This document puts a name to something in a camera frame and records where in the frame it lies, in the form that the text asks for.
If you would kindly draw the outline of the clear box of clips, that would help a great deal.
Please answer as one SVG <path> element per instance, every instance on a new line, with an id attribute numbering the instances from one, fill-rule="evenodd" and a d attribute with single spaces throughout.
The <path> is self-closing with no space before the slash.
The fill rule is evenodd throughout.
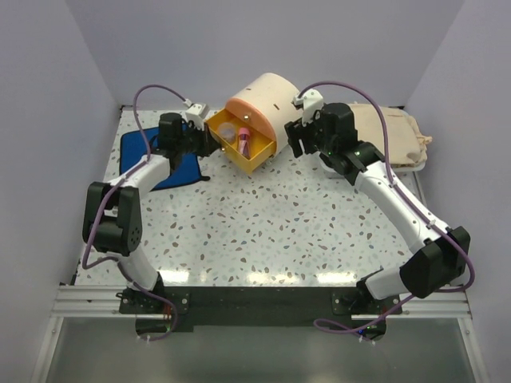
<path id="1" fill-rule="evenodd" d="M 229 144 L 236 142 L 236 126 L 231 122 L 221 123 L 218 127 L 218 134 Z"/>

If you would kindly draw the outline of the yellow drawer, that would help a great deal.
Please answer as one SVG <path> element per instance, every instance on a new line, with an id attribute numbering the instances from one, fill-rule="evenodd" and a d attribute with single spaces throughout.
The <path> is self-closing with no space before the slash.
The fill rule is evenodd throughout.
<path id="1" fill-rule="evenodd" d="M 239 119 L 226 109 L 214 113 L 206 120 L 206 123 L 212 137 L 221 144 L 224 155 L 248 175 L 252 174 L 262 163 L 275 154 L 276 142 L 274 140 L 256 131 L 249 126 L 247 121 Z M 222 127 L 231 128 L 235 131 L 232 142 L 220 134 Z M 238 150 L 238 133 L 241 128 L 246 128 L 250 133 L 248 138 L 249 157 L 243 156 Z"/>

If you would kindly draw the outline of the pink pencil case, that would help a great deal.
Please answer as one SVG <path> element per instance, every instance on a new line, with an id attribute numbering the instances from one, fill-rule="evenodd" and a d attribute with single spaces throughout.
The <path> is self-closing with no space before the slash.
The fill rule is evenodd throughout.
<path id="1" fill-rule="evenodd" d="M 242 127 L 238 131 L 238 144 L 237 150 L 239 154 L 247 159 L 250 158 L 250 138 L 251 133 L 249 128 Z"/>

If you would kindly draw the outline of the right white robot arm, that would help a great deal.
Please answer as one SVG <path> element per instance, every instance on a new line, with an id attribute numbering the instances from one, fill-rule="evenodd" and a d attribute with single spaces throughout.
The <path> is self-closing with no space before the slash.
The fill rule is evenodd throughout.
<path id="1" fill-rule="evenodd" d="M 374 313 L 393 295 L 425 298 L 464 274 L 469 233 L 441 221 L 387 171 L 384 155 L 358 138 L 349 105 L 324 105 L 307 123 L 286 123 L 285 131 L 295 157 L 318 153 L 380 208 L 412 254 L 402 266 L 377 270 L 358 281 L 355 302 L 362 312 Z"/>

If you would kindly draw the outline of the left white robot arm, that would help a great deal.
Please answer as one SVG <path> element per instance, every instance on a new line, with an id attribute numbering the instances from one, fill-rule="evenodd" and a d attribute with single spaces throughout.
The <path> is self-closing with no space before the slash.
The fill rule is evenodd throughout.
<path id="1" fill-rule="evenodd" d="M 205 119 L 189 109 L 185 114 L 160 116 L 156 134 L 149 138 L 139 129 L 146 153 L 125 172 L 108 182 L 89 185 L 85 202 L 81 267 L 92 269 L 113 262 L 137 303 L 148 313 L 160 311 L 165 293 L 160 273 L 141 245 L 141 200 L 179 169 L 186 155 L 206 157 L 220 148 Z"/>

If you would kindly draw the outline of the blue cloth mat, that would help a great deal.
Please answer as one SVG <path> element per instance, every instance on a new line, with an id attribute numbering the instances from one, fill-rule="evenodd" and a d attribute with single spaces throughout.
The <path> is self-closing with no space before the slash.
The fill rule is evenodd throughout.
<path id="1" fill-rule="evenodd" d="M 127 172 L 145 153 L 145 143 L 139 131 L 123 134 L 120 141 L 119 173 Z M 210 179 L 210 176 L 202 175 L 197 156 L 193 153 L 185 154 L 179 168 L 166 180 L 161 181 L 155 186 L 153 190 L 179 188 L 198 182 L 207 182 Z"/>

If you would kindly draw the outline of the beige round drawer cabinet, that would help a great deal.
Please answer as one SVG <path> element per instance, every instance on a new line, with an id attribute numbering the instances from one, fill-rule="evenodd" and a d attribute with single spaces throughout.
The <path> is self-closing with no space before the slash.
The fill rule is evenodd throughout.
<path id="1" fill-rule="evenodd" d="M 225 109 L 250 128 L 275 142 L 273 156 L 287 146 L 284 125 L 298 120 L 302 113 L 292 104 L 299 90 L 275 73 L 264 73 L 229 98 Z"/>

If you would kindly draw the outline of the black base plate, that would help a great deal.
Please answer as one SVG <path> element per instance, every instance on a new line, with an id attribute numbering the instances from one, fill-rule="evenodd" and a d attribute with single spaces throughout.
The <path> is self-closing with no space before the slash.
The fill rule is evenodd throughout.
<path id="1" fill-rule="evenodd" d="M 345 326 L 358 326 L 356 315 L 383 314 L 400 302 L 399 296 L 384 300 L 362 298 L 354 287 L 207 287 L 166 286 L 156 291 L 175 307 L 129 288 L 116 294 L 119 312 L 136 316 L 139 334 L 192 332 L 200 326 L 304 327 L 318 318 Z"/>

